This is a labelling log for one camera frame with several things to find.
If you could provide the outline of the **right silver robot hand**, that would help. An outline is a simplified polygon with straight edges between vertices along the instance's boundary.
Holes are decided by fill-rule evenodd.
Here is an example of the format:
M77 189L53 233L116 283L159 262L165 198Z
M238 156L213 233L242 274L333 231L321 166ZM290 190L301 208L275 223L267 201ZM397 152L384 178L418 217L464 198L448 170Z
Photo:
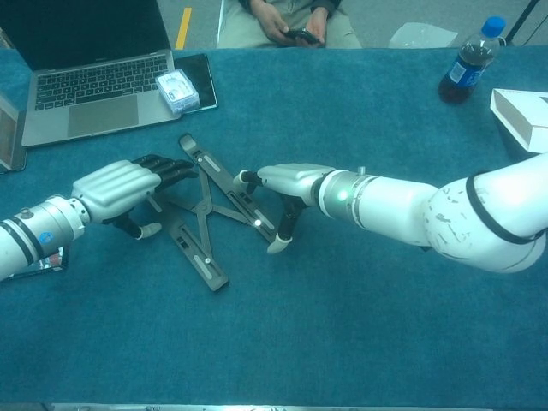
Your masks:
M320 164L276 164L258 171L241 170L233 179L248 194L256 187L267 188L280 195L283 214L268 254L281 253L293 240L293 232L301 213L319 205L319 186L335 169Z

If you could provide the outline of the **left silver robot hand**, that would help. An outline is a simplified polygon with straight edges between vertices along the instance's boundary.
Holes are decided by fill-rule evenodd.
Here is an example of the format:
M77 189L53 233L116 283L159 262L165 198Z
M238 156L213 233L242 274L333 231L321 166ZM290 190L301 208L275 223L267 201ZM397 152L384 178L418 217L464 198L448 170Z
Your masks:
M76 180L71 196L86 208L92 223L111 224L136 240L157 234L162 224L138 225L129 217L147 198L198 173L187 160L148 154L108 164Z

